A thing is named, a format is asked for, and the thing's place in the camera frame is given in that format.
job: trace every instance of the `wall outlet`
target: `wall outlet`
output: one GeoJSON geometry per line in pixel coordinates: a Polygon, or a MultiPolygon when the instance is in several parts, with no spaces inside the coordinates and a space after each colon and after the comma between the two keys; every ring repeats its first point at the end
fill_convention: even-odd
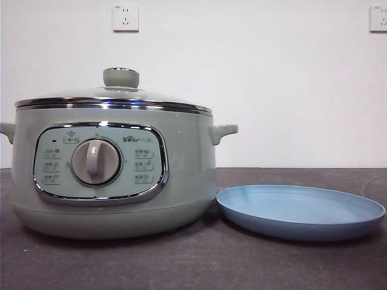
{"type": "Polygon", "coordinates": [[[138,31],[138,5],[113,6],[113,31],[138,31]]]}
{"type": "Polygon", "coordinates": [[[387,32],[387,5],[373,5],[369,8],[370,32],[387,32]]]}

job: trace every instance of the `gray table surface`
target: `gray table surface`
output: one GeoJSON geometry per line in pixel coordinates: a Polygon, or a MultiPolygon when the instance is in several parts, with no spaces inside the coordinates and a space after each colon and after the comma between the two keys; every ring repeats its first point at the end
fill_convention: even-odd
{"type": "MultiPolygon", "coordinates": [[[[217,169],[218,190],[294,184],[387,205],[387,169],[217,169]]],[[[290,242],[225,220],[214,203],[175,231],[121,240],[68,240],[23,226],[1,170],[1,289],[387,289],[387,219],[338,243],[290,242]]]]}

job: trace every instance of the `pot lid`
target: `pot lid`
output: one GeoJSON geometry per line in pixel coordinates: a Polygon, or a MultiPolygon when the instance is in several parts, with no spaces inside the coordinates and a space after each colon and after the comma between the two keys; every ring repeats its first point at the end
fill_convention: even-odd
{"type": "Polygon", "coordinates": [[[16,102],[17,110],[52,108],[145,109],[175,111],[212,116],[203,106],[156,92],[138,89],[139,73],[128,68],[103,71],[105,86],[55,92],[40,98],[16,102]]]}

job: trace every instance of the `blue plate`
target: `blue plate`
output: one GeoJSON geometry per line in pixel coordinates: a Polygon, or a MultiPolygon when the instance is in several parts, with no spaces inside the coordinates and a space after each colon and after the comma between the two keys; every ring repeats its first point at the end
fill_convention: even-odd
{"type": "Polygon", "coordinates": [[[219,192],[228,219],[256,233],[313,242],[363,236],[386,210],[375,201],[345,192],[294,185],[245,185],[219,192]]]}

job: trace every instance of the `electric hot pot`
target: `electric hot pot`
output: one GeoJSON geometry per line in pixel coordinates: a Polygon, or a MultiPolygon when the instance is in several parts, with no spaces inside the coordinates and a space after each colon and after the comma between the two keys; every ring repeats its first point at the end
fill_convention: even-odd
{"type": "Polygon", "coordinates": [[[13,208],[28,227],[113,239],[181,227],[215,198],[214,145],[237,125],[212,111],[137,89],[139,74],[103,72],[105,87],[16,103],[2,123],[13,148],[13,208]]]}

